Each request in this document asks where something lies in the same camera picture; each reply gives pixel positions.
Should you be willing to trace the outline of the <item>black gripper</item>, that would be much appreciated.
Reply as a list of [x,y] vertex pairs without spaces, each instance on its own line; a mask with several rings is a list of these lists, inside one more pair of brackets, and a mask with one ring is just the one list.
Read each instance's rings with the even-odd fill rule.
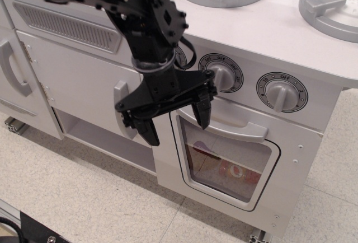
[[160,145],[153,118],[191,105],[202,129],[210,123],[211,101],[217,94],[215,73],[180,71],[173,67],[163,72],[148,73],[134,92],[115,106],[126,127],[134,127],[151,146]]

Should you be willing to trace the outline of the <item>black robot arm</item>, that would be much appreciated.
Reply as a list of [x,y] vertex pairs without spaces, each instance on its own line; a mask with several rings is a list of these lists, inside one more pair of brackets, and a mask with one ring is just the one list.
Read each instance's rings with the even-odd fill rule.
[[131,94],[121,98],[115,109],[123,125],[132,128],[152,146],[159,145],[153,119],[191,105],[199,126],[210,123],[211,101],[217,94],[213,71],[192,71],[196,58],[187,65],[176,59],[176,48],[193,45],[184,38],[186,14],[171,0],[45,0],[66,4],[78,2],[105,10],[125,37],[134,68],[143,80]]

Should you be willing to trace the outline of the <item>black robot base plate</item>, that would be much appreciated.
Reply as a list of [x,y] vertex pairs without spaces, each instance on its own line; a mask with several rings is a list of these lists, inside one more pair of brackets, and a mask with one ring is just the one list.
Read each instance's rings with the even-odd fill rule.
[[46,227],[24,212],[20,212],[21,230],[29,242],[62,242],[69,241],[57,232]]

